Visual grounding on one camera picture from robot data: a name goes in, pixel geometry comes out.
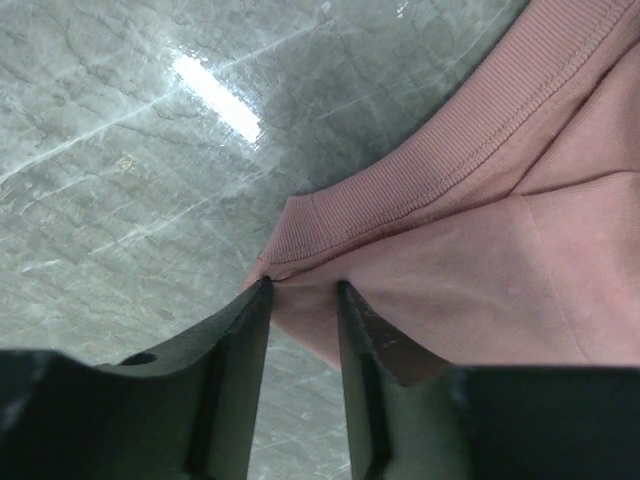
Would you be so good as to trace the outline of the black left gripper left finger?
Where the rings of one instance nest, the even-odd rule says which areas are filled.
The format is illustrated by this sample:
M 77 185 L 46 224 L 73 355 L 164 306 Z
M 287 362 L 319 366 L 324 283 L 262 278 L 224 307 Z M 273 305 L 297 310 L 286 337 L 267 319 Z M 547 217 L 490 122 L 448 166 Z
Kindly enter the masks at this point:
M 5 479 L 243 479 L 273 286 L 118 364 L 1 354 Z

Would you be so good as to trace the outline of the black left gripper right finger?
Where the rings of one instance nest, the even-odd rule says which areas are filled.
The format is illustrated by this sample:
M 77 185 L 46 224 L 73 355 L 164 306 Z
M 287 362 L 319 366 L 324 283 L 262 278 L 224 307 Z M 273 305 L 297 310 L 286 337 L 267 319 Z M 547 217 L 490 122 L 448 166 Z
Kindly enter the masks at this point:
M 639 372 L 455 366 L 338 285 L 356 479 L 635 479 Z

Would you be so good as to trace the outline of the pink graphic t-shirt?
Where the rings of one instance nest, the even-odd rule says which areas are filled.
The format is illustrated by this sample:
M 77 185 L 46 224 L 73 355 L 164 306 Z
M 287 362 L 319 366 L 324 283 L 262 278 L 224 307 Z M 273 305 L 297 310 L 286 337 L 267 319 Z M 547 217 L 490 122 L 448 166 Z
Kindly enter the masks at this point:
M 337 284 L 439 363 L 639 362 L 639 5 L 533 1 L 409 140 L 288 199 L 250 274 L 338 366 Z

